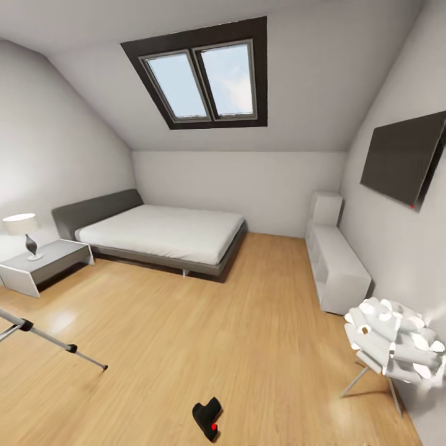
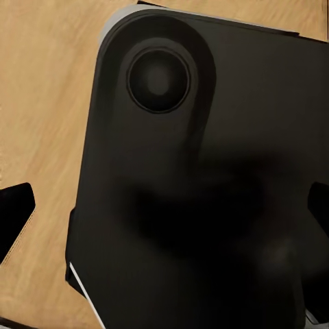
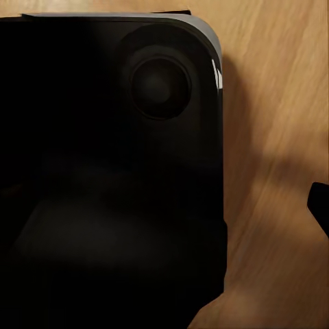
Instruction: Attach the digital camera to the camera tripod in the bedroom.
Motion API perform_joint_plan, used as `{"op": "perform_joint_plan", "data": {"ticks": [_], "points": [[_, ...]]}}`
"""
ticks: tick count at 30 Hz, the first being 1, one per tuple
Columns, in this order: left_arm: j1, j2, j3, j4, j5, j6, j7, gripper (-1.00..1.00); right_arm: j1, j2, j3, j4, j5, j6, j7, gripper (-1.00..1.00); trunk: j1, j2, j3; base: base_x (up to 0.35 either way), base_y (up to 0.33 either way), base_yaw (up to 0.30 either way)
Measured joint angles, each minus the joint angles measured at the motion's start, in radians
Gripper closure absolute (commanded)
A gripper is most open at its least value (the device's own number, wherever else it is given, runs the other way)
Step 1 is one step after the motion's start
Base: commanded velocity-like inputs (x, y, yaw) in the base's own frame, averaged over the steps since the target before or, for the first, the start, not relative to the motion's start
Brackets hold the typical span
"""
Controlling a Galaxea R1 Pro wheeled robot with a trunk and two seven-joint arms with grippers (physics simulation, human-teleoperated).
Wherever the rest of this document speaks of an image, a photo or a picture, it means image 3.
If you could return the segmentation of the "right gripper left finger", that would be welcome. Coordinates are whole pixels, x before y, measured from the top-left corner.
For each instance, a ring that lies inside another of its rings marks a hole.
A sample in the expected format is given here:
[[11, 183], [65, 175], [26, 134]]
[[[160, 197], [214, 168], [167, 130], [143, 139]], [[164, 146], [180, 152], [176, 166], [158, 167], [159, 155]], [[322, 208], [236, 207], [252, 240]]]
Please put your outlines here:
[[0, 265], [35, 208], [29, 182], [0, 190]]

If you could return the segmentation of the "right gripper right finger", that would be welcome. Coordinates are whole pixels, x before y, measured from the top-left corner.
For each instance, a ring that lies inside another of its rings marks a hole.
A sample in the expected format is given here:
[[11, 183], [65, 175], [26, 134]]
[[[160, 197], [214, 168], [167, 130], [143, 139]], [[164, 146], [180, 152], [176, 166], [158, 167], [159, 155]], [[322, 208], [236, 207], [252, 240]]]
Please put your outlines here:
[[329, 237], [329, 185], [314, 182], [308, 194], [307, 207]]

